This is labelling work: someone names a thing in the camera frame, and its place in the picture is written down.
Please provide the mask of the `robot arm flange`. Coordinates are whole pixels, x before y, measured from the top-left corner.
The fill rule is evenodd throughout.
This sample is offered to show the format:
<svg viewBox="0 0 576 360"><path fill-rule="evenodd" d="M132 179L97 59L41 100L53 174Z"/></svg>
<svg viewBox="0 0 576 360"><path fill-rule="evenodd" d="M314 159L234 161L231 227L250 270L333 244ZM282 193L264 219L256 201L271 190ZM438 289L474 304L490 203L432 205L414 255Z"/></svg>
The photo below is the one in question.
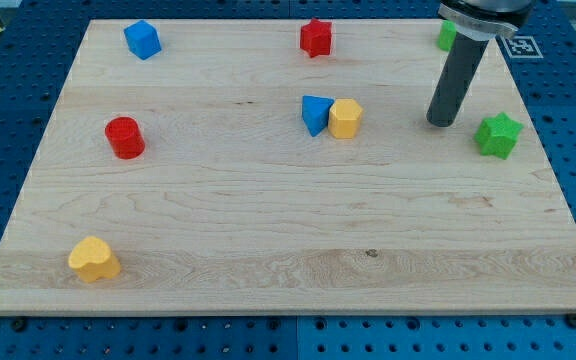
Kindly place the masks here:
<svg viewBox="0 0 576 360"><path fill-rule="evenodd" d="M512 38L527 22L535 0L441 0L438 15L475 41Z"/></svg>

